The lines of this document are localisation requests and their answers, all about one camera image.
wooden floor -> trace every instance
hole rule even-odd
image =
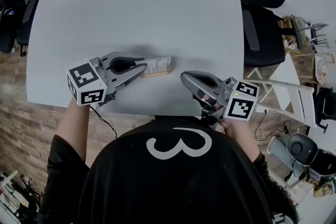
[[[27,102],[26,64],[27,57],[18,52],[3,54],[0,52],[0,169],[10,174],[18,169],[20,174],[32,178],[32,187],[42,193],[47,181],[47,159],[51,140],[63,117],[64,108]],[[153,116],[101,113],[121,135],[137,126],[145,124]],[[263,113],[253,113],[249,127],[254,131],[263,118]],[[265,138],[275,129],[282,130],[285,120],[291,120],[290,133],[306,127],[282,114],[267,113],[260,129],[258,139]],[[114,133],[92,112],[90,114],[87,164],[90,166],[101,149],[114,139]],[[265,152],[269,139],[259,142]],[[285,177],[289,169],[276,158],[267,154],[269,167]]]

chair armrest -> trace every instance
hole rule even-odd
[[[2,20],[2,16],[4,15],[4,13],[5,13],[5,7],[3,7],[2,10],[1,10],[1,13],[0,13],[0,22]]]
[[[248,46],[252,51],[259,51],[259,40],[257,36],[257,30],[254,26],[253,18],[251,12],[247,9],[243,9],[243,25],[244,25],[244,34],[246,36]]]
[[[24,24],[29,22],[31,16],[34,15],[37,3],[38,3],[38,0],[29,0],[28,1],[26,11],[25,11],[25,14],[24,14],[23,20],[22,20],[22,22]]]

human arm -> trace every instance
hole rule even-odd
[[[260,152],[256,140],[246,122],[240,120],[225,120],[220,122],[225,134],[233,138],[253,162],[262,177],[270,197],[270,209],[273,214],[282,213],[288,216],[293,223],[298,223],[298,215],[286,190],[273,182],[268,173],[265,156]]]
[[[85,164],[88,121],[89,106],[77,106],[72,100],[51,143],[38,223],[76,222],[89,171]]]
[[[243,149],[251,162],[254,162],[260,154],[260,149],[253,139],[246,122],[228,119],[219,123],[224,127],[225,134],[233,138]]]
[[[90,106],[78,106],[72,99],[56,134],[62,137],[85,162]]]

white number 3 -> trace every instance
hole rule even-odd
[[[189,155],[190,157],[200,157],[207,153],[211,146],[212,146],[212,140],[211,137],[202,130],[198,129],[190,129],[190,128],[174,128],[175,130],[186,130],[191,131],[199,134],[201,137],[204,138],[205,144],[203,147],[201,147],[198,150],[194,150],[190,147],[188,147],[186,144],[184,144],[183,140],[180,139],[176,146],[174,146],[171,150],[166,152],[157,151],[154,147],[154,144],[156,142],[155,138],[151,138],[147,141],[146,146],[150,154],[152,154],[157,159],[170,159],[174,157],[177,153],[180,151],[183,151],[185,154]]]

white cube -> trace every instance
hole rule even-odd
[[[238,81],[233,87],[224,117],[248,121],[257,103],[258,95],[258,86]]]
[[[68,88],[78,105],[103,102],[107,85],[89,59],[83,59],[67,69]]]

